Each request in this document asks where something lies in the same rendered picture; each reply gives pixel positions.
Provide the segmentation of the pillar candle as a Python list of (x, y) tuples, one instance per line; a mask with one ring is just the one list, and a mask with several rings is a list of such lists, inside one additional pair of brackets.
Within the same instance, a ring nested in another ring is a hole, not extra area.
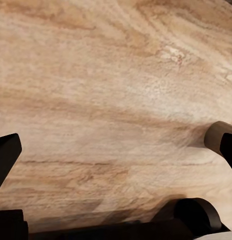
[(204, 144), (215, 153), (222, 155), (219, 151), (223, 134), (232, 134), (232, 124), (226, 121), (215, 122), (206, 132)]

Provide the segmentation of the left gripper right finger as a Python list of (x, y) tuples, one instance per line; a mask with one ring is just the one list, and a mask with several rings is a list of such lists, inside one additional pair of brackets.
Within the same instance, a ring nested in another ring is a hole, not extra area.
[(232, 168), (232, 134), (223, 134), (219, 151), (222, 153), (222, 157), (228, 161)]

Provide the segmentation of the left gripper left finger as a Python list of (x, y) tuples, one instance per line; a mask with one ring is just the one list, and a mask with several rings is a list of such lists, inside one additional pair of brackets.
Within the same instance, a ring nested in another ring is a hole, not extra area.
[(0, 137), (0, 187), (22, 153), (18, 133)]

